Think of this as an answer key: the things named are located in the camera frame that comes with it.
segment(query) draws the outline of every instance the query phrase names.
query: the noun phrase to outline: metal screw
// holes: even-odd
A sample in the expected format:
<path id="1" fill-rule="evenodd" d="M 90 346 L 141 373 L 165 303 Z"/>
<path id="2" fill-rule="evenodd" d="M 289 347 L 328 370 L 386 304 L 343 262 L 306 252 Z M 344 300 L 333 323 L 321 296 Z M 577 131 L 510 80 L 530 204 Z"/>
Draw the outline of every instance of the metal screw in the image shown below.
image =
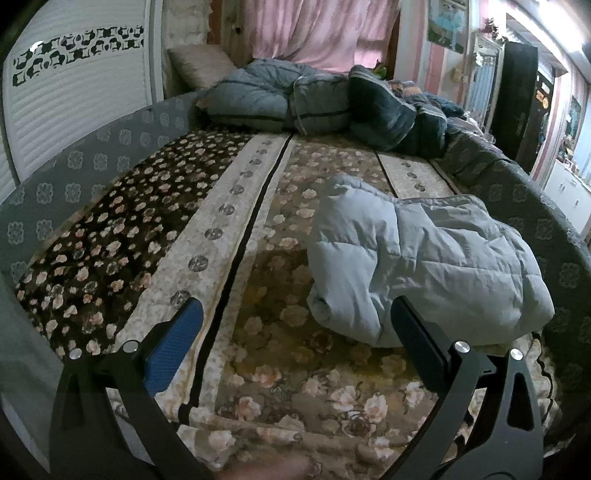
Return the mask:
<path id="1" fill-rule="evenodd" d="M 137 352 L 139 348 L 139 342 L 137 340 L 128 340 L 123 344 L 123 351 L 125 353 Z"/>
<path id="2" fill-rule="evenodd" d="M 81 356 L 82 356 L 82 350 L 80 350 L 79 348 L 74 348 L 70 352 L 70 358 L 72 360 L 78 360 Z"/>
<path id="3" fill-rule="evenodd" d="M 460 353 L 468 353 L 470 351 L 470 345 L 468 345 L 466 342 L 462 342 L 461 340 L 454 343 L 453 347 L 456 349 L 456 352 Z"/>
<path id="4" fill-rule="evenodd" d="M 523 353 L 521 353 L 521 350 L 518 350 L 517 348 L 512 348 L 511 352 L 509 352 L 509 354 L 515 359 L 515 360 L 522 360 L 523 359 Z"/>

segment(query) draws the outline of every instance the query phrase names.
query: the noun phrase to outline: beige pillow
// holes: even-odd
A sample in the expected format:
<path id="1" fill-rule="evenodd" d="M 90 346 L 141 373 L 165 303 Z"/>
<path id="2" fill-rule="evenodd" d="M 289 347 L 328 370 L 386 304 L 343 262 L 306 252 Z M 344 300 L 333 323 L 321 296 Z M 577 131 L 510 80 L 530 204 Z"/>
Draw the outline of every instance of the beige pillow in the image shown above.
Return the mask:
<path id="1" fill-rule="evenodd" d="M 182 45 L 169 48 L 168 55 L 193 90 L 210 88 L 236 70 L 220 45 Z"/>

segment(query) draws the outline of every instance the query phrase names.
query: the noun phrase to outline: blue gripper pad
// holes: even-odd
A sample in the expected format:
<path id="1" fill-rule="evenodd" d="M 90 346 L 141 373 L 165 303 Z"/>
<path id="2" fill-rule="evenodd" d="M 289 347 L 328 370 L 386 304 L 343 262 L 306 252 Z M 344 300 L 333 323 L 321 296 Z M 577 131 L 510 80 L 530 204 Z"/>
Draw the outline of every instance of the blue gripper pad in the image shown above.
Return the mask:
<path id="1" fill-rule="evenodd" d="M 197 299 L 188 299 L 174 324 L 159 341 L 145 362 L 144 386 L 151 397 L 168 388 L 185 355 L 203 325 L 203 306 Z"/>

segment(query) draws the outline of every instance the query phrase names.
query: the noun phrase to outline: brown floral blanket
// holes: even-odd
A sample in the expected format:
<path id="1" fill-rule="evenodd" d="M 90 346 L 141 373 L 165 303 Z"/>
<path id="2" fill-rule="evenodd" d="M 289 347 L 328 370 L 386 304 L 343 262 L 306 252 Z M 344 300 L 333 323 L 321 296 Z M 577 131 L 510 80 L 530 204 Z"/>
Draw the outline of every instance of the brown floral blanket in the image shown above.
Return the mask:
<path id="1" fill-rule="evenodd" d="M 306 237 L 322 184 L 339 172 L 401 198 L 456 193 L 436 165 L 343 136 L 196 131 L 67 222 L 17 297 L 60 357 L 141 340 L 196 297 L 204 325 L 156 395 L 196 456 L 219 469 L 298 450 L 313 457 L 318 478 L 379 478 L 436 398 L 402 349 L 372 349 L 310 316 Z M 515 344 L 548 427 L 558 412 L 551 362 L 539 335 Z M 481 402 L 479 391 L 449 458 Z"/>

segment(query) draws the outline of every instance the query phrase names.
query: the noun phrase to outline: black door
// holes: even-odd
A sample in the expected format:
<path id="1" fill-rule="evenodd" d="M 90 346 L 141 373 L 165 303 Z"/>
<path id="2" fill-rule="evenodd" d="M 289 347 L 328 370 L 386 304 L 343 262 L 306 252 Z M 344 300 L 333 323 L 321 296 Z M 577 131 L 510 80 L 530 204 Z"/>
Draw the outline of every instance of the black door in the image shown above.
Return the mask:
<path id="1" fill-rule="evenodd" d="M 515 159 L 527 173 L 530 173 L 534 168 L 538 158 L 538 151 L 543 140 L 542 135 L 545 135 L 545 128 L 550 117 L 550 105 L 552 105 L 554 93 L 554 85 L 540 72 L 538 72 L 537 78 L 534 98 L 531 102 L 530 118 Z"/>
<path id="2" fill-rule="evenodd" d="M 517 158 L 525 134 L 537 75 L 538 49 L 507 42 L 491 133 L 496 138 L 496 146 L 512 160 Z"/>

